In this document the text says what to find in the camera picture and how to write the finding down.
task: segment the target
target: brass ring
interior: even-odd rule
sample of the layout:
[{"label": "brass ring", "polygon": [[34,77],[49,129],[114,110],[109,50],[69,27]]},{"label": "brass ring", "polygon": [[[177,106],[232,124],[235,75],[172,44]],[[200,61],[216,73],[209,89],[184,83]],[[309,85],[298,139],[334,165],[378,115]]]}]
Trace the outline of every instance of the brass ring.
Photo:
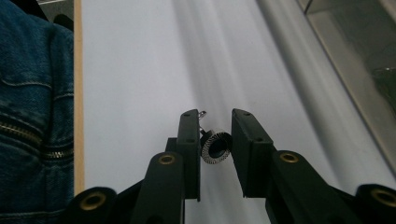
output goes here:
[{"label": "brass ring", "polygon": [[162,165],[169,165],[175,162],[175,157],[173,155],[163,155],[158,159],[158,162]]},{"label": "brass ring", "polygon": [[396,195],[383,189],[372,189],[371,195],[377,201],[389,207],[396,207]]},{"label": "brass ring", "polygon": [[93,209],[96,209],[100,207],[102,204],[104,204],[106,201],[106,195],[102,193],[101,191],[96,191],[90,193],[87,197],[84,198],[84,200],[81,201],[79,204],[79,207],[82,210],[85,211],[91,211]]},{"label": "brass ring", "polygon": [[296,157],[295,155],[293,155],[289,152],[284,152],[284,153],[280,154],[279,157],[282,161],[285,161],[285,162],[295,163],[298,161],[298,157]]}]

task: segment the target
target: denim jacket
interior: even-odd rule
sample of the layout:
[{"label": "denim jacket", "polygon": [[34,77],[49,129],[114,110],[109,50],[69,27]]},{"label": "denim jacket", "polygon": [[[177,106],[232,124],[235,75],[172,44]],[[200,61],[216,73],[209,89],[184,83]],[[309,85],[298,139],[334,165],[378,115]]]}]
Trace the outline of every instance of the denim jacket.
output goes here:
[{"label": "denim jacket", "polygon": [[73,34],[0,0],[0,223],[54,223],[73,197]]}]

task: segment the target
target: wooden strip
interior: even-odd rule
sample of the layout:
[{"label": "wooden strip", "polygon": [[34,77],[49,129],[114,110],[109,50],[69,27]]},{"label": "wooden strip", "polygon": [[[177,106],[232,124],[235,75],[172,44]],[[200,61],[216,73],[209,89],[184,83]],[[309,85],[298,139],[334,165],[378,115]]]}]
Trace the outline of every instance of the wooden strip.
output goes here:
[{"label": "wooden strip", "polygon": [[74,1],[74,138],[75,138],[75,194],[84,190],[84,118],[82,95],[82,19],[81,0]]}]

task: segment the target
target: white tabletop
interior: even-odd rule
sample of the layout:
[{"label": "white tabletop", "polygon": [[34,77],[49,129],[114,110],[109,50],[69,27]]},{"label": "white tabletop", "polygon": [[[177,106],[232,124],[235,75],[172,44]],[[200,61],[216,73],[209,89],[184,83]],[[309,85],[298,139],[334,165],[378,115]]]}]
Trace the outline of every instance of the white tabletop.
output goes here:
[{"label": "white tabletop", "polygon": [[[204,129],[229,133],[233,108],[251,112],[277,149],[340,187],[253,0],[86,0],[82,26],[87,189],[143,179],[195,108],[207,111]],[[188,224],[269,223],[264,199],[242,198],[231,156],[201,161],[201,195],[186,201]]]}]

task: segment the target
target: brass zipper teeth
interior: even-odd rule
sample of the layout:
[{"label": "brass zipper teeth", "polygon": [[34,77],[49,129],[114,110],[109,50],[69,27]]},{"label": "brass zipper teeth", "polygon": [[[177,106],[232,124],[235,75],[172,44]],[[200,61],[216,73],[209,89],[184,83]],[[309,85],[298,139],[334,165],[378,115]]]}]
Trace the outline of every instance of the brass zipper teeth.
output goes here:
[{"label": "brass zipper teeth", "polygon": [[3,122],[0,122],[0,131],[6,132],[6,133],[11,133],[15,134],[18,137],[24,138],[26,140],[29,140],[38,146],[41,144],[41,138],[35,135],[34,133],[31,133],[29,131],[26,131],[24,129],[21,129],[17,126],[6,124]]},{"label": "brass zipper teeth", "polygon": [[41,155],[45,159],[61,159],[63,157],[72,156],[74,154],[74,149],[68,149],[66,151],[55,151],[55,152],[42,152]]}]

